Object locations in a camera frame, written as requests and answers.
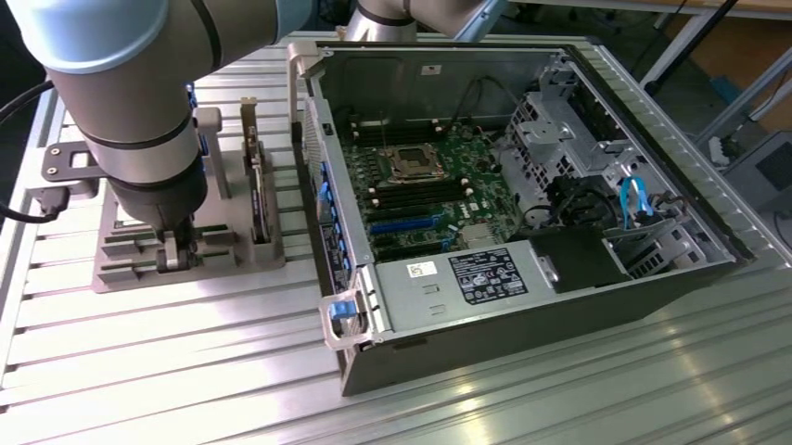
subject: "aluminum table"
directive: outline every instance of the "aluminum table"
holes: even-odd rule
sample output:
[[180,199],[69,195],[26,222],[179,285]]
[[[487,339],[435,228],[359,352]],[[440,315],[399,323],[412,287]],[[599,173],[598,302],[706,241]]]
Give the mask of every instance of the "aluminum table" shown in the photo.
[[[613,56],[574,37],[489,40],[581,49],[758,260],[639,322],[340,397],[315,310],[284,60],[290,40],[332,37],[296,33],[195,85],[200,105],[225,116],[223,149],[241,143],[239,98],[260,100],[262,141],[278,165],[282,270],[96,295],[101,197],[75,201],[42,226],[6,222],[0,443],[792,442],[792,256]],[[14,209],[29,211],[36,150],[77,138],[46,95]]]

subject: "cpu socket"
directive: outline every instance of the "cpu socket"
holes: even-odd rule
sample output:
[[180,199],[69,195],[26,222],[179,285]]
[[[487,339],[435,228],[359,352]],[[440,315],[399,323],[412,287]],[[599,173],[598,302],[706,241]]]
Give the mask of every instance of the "cpu socket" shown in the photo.
[[386,148],[383,156],[391,165],[390,183],[403,184],[446,178],[443,165],[430,144]]

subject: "warning label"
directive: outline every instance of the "warning label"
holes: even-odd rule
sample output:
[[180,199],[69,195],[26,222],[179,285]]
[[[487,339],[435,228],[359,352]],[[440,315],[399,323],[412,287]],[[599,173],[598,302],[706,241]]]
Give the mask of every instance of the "warning label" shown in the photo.
[[465,301],[479,304],[529,292],[506,248],[448,259]]

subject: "blue tab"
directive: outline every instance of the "blue tab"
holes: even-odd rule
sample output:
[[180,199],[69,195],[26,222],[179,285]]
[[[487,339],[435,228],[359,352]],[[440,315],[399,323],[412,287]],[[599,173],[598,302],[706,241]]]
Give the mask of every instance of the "blue tab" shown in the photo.
[[631,183],[634,183],[634,186],[637,188],[638,203],[637,203],[635,207],[637,207],[638,211],[639,210],[645,211],[647,216],[652,216],[654,214],[654,209],[652,208],[652,206],[649,204],[649,199],[646,196],[646,186],[643,185],[643,180],[641,178],[638,178],[637,176],[627,176],[626,178],[623,178],[623,181],[621,183],[621,193],[618,194],[625,229],[627,229],[630,227],[629,226],[630,209],[627,207],[627,204],[629,204],[627,201],[629,201]]
[[328,312],[330,320],[342,320],[358,315],[358,307],[354,301],[332,301]]

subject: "connector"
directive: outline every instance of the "connector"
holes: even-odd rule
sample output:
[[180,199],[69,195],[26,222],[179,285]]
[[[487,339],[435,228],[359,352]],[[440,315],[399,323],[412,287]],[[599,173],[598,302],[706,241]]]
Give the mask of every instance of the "connector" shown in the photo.
[[71,197],[72,192],[69,191],[68,187],[54,187],[44,189],[41,198],[38,199],[41,203],[42,214],[45,216],[53,217],[53,219],[57,218],[60,213],[69,206]]

